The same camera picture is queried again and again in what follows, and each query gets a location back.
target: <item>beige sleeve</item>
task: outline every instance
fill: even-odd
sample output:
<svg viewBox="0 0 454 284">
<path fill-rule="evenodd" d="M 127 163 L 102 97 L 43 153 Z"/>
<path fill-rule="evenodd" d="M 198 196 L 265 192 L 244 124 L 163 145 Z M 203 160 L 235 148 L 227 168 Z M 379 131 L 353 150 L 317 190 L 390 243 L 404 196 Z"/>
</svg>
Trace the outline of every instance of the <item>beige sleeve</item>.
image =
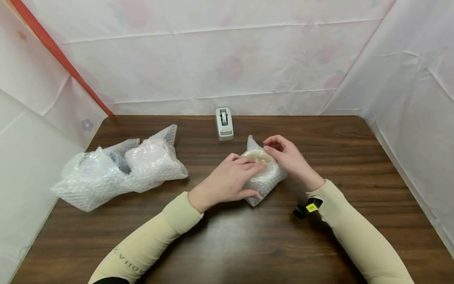
<svg viewBox="0 0 454 284">
<path fill-rule="evenodd" d="M 409 284 L 410 274 L 382 234 L 348 203 L 329 180 L 307 193 L 323 201 L 319 213 L 333 230 L 353 263 L 369 284 Z"/>
<path fill-rule="evenodd" d="M 200 214 L 183 192 L 154 218 L 132 232 L 99 264 L 89 284 L 107 277 L 119 277 L 135 283 L 161 256 L 167 246 L 189 231 Z"/>
</svg>

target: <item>brown table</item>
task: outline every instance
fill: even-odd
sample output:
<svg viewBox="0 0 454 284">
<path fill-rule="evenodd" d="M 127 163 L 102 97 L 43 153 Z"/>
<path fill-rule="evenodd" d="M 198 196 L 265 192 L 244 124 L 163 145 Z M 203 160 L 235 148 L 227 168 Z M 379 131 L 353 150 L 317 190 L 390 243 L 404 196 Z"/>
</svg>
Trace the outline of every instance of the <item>brown table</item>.
<svg viewBox="0 0 454 284">
<path fill-rule="evenodd" d="M 127 138 L 148 138 L 178 124 L 176 149 L 189 178 L 148 192 L 119 196 L 85 213 L 59 200 L 12 283 L 86 283 L 123 238 L 202 181 L 231 152 L 281 134 L 331 179 L 395 247 L 416 283 L 452 283 L 454 261 L 365 121 L 355 116 L 237 116 L 235 139 L 217 140 L 210 116 L 113 116 L 88 150 Z M 260 205 L 245 201 L 211 208 L 177 239 L 143 283 L 365 283 L 316 215 L 292 215 L 297 204 L 281 182 Z"/>
</svg>

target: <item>wrapped object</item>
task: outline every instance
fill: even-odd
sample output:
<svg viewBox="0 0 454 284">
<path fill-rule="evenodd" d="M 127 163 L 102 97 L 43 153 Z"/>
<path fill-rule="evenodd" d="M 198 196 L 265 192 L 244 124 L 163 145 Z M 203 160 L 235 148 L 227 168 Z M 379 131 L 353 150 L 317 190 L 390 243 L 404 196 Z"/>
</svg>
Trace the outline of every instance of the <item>wrapped object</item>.
<svg viewBox="0 0 454 284">
<path fill-rule="evenodd" d="M 177 126 L 171 125 L 126 152 L 131 173 L 122 186 L 138 193 L 160 186 L 166 180 L 184 179 L 188 170 L 177 159 L 173 144 Z"/>
<path fill-rule="evenodd" d="M 127 193 L 120 188 L 126 173 L 122 172 L 101 147 L 85 153 L 78 165 L 56 183 L 50 191 L 58 197 L 89 212 L 117 195 Z"/>
<path fill-rule="evenodd" d="M 252 138 L 252 135 L 249 135 L 247 139 L 247 150 L 243 153 L 242 156 L 248 156 L 255 159 L 256 162 L 261 160 L 265 161 L 267 169 L 255 176 L 253 176 L 245 185 L 245 189 L 253 189 L 260 193 L 262 197 L 261 200 L 258 200 L 254 197 L 247 197 L 245 200 L 252 206 L 255 207 L 259 204 L 270 192 L 271 190 L 284 178 L 287 177 L 287 172 L 284 171 L 271 157 L 267 154 L 262 147 L 260 147 Z"/>
<path fill-rule="evenodd" d="M 62 181 L 50 191 L 89 212 L 115 196 L 145 192 L 166 180 L 184 179 L 188 171 L 174 148 L 177 125 L 145 139 L 128 139 L 94 152 L 80 153 L 62 170 Z"/>
</svg>

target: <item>person's right hand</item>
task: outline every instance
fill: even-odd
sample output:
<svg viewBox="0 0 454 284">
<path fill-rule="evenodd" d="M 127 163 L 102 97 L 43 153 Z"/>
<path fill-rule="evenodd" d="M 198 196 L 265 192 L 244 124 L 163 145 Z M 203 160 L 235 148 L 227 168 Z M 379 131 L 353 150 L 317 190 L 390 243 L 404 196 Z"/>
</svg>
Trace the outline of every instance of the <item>person's right hand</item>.
<svg viewBox="0 0 454 284">
<path fill-rule="evenodd" d="M 314 191 L 325 184 L 325 180 L 314 171 L 301 155 L 298 148 L 280 135 L 268 137 L 263 148 L 278 164 L 307 191 Z"/>
<path fill-rule="evenodd" d="M 228 201 L 246 197 L 261 199 L 260 193 L 253 189 L 244 189 L 244 184 L 256 174 L 266 170 L 263 162 L 256 163 L 250 157 L 241 157 L 231 153 L 198 186 L 188 193 L 189 202 L 200 213 L 210 207 Z"/>
</svg>

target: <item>wall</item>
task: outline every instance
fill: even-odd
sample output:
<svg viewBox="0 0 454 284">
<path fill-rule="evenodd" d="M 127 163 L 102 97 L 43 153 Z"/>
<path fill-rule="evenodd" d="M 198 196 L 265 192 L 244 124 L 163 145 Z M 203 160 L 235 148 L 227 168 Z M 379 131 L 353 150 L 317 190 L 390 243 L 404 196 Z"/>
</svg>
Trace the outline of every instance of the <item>wall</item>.
<svg viewBox="0 0 454 284">
<path fill-rule="evenodd" d="M 323 114 L 374 130 L 454 255 L 454 3 L 398 0 Z"/>
<path fill-rule="evenodd" d="M 3 2 L 5 2 L 9 7 L 10 7 L 10 10 L 16 15 L 17 18 L 19 18 L 19 20 L 28 28 L 30 29 L 30 27 L 26 24 L 24 18 L 22 18 L 22 16 L 19 14 L 19 12 L 16 10 L 16 8 L 13 6 L 13 4 L 11 3 L 11 0 L 3 0 Z"/>
<path fill-rule="evenodd" d="M 0 283 L 8 283 L 56 198 L 49 187 L 105 113 L 0 1 Z"/>
<path fill-rule="evenodd" d="M 23 0 L 124 115 L 318 115 L 394 1 Z"/>
</svg>

